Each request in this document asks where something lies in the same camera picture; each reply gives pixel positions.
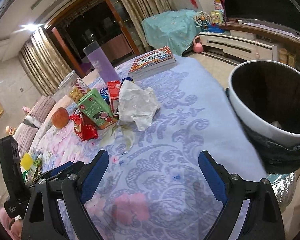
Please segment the left hand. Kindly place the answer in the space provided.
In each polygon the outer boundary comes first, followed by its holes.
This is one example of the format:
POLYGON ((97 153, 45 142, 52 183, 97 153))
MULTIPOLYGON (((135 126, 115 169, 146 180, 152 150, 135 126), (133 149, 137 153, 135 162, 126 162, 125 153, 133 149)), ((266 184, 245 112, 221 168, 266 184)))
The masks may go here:
POLYGON ((10 218, 6 210, 2 207, 0 209, 0 222, 2 223, 8 234, 12 237, 12 239, 21 240, 23 227, 22 219, 10 218))

